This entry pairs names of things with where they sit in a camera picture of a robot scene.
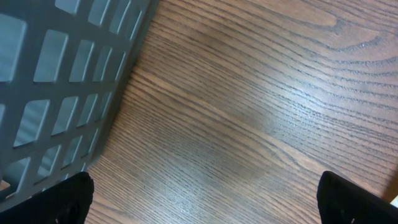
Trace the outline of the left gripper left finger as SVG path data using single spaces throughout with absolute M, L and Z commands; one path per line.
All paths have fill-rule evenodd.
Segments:
M 80 172 L 4 212 L 1 224 L 84 223 L 93 202 L 94 182 Z

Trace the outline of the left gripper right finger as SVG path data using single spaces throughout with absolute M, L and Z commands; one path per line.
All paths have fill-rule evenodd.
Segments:
M 397 224 L 397 207 L 332 171 L 325 171 L 317 190 L 322 224 Z

